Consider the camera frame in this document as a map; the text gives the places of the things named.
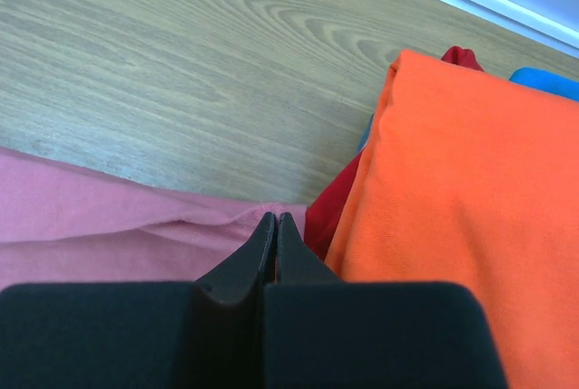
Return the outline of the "salmon pink t-shirt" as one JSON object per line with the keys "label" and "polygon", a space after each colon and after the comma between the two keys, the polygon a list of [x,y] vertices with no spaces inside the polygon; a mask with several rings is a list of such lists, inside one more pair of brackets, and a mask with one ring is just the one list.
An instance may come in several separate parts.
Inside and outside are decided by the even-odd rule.
{"label": "salmon pink t-shirt", "polygon": [[302,226],[306,208],[158,189],[3,149],[1,284],[196,280],[266,213]]}

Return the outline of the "orange folded t-shirt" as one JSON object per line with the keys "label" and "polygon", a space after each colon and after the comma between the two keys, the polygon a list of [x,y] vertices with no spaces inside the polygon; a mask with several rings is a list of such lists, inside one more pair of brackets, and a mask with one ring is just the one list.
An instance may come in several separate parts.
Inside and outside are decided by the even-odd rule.
{"label": "orange folded t-shirt", "polygon": [[326,262],[468,288],[512,387],[575,388],[577,102],[401,52]]}

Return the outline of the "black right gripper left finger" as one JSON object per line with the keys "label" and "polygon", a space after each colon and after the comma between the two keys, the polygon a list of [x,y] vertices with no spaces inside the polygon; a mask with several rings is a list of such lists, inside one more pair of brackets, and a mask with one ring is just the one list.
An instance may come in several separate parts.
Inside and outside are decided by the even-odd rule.
{"label": "black right gripper left finger", "polygon": [[213,302],[236,306],[273,279],[275,214],[262,216],[239,249],[195,282]]}

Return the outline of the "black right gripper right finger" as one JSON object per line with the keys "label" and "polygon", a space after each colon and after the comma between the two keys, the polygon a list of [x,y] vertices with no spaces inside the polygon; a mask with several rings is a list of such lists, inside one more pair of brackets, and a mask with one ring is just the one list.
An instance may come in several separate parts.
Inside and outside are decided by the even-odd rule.
{"label": "black right gripper right finger", "polygon": [[280,217],[275,278],[279,284],[343,283],[303,242],[290,213]]}

